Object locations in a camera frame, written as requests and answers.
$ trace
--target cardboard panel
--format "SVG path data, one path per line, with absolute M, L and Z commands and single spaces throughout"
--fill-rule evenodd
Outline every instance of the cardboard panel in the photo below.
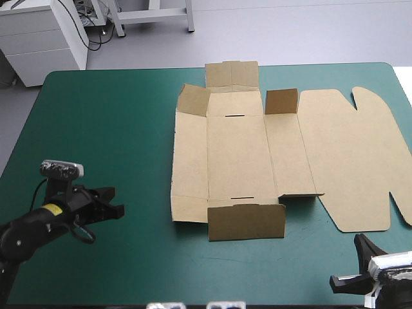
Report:
M 260 91 L 212 93 L 208 117 L 227 115 L 262 115 Z
M 254 91 L 259 89 L 256 61 L 227 61 L 205 65 L 206 86 L 212 92 Z
M 298 119 L 320 197 L 339 230 L 387 230 L 389 192 L 412 223 L 412 158 L 386 103 L 356 87 L 301 93 Z
M 283 205 L 234 205 L 209 208 L 209 240 L 283 238 L 286 211 Z
M 230 62 L 208 63 L 206 69 L 206 87 L 224 87 L 232 85 Z
M 263 116 L 209 117 L 209 199 L 276 198 Z
M 179 95 L 177 110 L 182 113 L 206 117 L 211 91 L 203 87 L 184 84 Z
M 206 125 L 206 117 L 176 112 L 171 195 L 204 199 L 207 204 L 209 185 Z M 182 209 L 179 206 L 180 201 L 172 199 L 173 214 L 176 212 L 176 207 Z M 205 216 L 197 218 L 195 214 L 188 211 L 187 217 L 202 221 Z
M 207 223 L 207 199 L 172 196 L 172 220 Z
M 259 87 L 259 66 L 257 61 L 231 61 L 232 85 Z
M 297 113 L 297 89 L 269 90 L 266 92 L 265 114 Z
M 319 195 L 306 157 L 297 115 L 265 115 L 265 123 L 279 196 Z

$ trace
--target white table frame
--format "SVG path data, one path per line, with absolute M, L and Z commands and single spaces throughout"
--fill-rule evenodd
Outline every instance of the white table frame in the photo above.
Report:
M 187 19 L 189 32 L 194 31 L 192 0 L 186 0 L 185 8 L 160 8 L 160 0 L 149 0 L 148 10 L 119 12 L 117 0 L 108 0 L 117 35 L 124 37 L 124 24 L 154 23 L 173 19 Z

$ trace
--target white cabinet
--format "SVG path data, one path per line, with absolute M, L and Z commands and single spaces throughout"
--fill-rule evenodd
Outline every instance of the white cabinet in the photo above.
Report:
M 61 1 L 88 44 L 73 1 Z M 26 0 L 11 10 L 15 2 L 0 7 L 0 49 L 24 85 L 42 85 L 53 71 L 86 69 L 88 49 L 58 0 Z

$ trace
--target flattened cardboard box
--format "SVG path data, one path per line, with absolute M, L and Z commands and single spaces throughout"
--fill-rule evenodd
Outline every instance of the flattened cardboard box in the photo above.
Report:
M 206 76 L 207 88 L 185 85 L 178 99 L 174 221 L 208 222 L 210 207 L 279 207 L 280 196 L 325 193 L 341 231 L 386 230 L 390 191 L 412 224 L 411 153 L 379 96 L 354 88 L 355 109 L 337 90 L 304 91 L 298 108 L 296 89 L 268 91 L 263 114 L 256 62 L 207 64 Z
M 296 115 L 280 124 L 285 136 L 277 125 L 282 111 L 272 108 L 275 113 L 263 113 L 258 64 L 207 64 L 206 72 L 207 88 L 186 84 L 178 99 L 173 220 L 208 222 L 209 207 L 248 204 L 258 211 L 261 208 L 256 204 L 260 204 L 278 209 L 280 196 L 320 195 L 310 174 Z M 292 94 L 285 108 L 296 109 L 297 90 L 283 93 Z M 274 235 L 273 230 L 267 230 L 267 237 L 283 237 L 285 217 L 279 221 L 274 211 L 267 211 L 267 215 L 282 231 Z

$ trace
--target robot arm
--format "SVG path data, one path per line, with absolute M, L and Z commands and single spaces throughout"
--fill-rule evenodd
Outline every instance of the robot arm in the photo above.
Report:
M 0 226 L 0 309 L 7 302 L 19 265 L 38 248 L 67 232 L 93 243 L 95 235 L 86 225 L 124 215 L 123 205 L 110 204 L 114 187 L 86 189 L 71 184 L 83 176 L 80 164 L 45 160 L 40 172 L 47 177 L 43 206 Z
M 355 236 L 359 275 L 331 276 L 334 293 L 365 295 L 366 308 L 412 308 L 412 252 L 387 254 L 364 234 Z

